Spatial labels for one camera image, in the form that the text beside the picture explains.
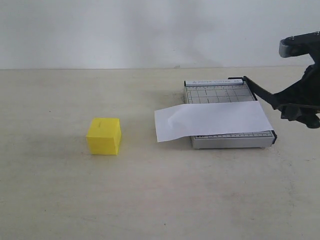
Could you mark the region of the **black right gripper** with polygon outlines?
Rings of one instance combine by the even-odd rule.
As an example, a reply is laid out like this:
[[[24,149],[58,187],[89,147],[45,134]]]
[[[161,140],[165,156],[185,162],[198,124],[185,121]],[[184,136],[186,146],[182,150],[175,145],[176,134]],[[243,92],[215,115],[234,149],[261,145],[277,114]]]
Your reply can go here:
[[[320,32],[292,35],[280,40],[278,53],[282,58],[309,55],[313,64],[300,80],[276,93],[280,102],[281,118],[297,121],[309,129],[320,127]]]

